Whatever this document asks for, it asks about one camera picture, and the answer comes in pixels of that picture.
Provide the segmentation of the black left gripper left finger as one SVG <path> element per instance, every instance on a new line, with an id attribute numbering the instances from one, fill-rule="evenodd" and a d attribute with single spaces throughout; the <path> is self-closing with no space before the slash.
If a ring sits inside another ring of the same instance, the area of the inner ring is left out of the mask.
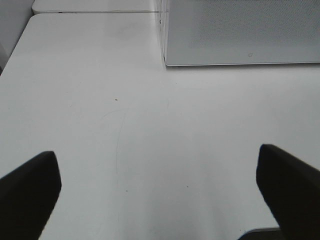
<path id="1" fill-rule="evenodd" d="M 0 238 L 37 240 L 62 188 L 58 161 L 44 151 L 0 179 Z"/>

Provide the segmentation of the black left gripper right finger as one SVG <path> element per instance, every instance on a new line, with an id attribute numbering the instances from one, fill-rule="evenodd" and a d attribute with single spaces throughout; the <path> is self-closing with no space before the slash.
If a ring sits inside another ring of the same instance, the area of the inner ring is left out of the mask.
<path id="1" fill-rule="evenodd" d="M 320 172 L 272 144 L 260 146 L 256 183 L 287 240 L 320 238 Z"/>

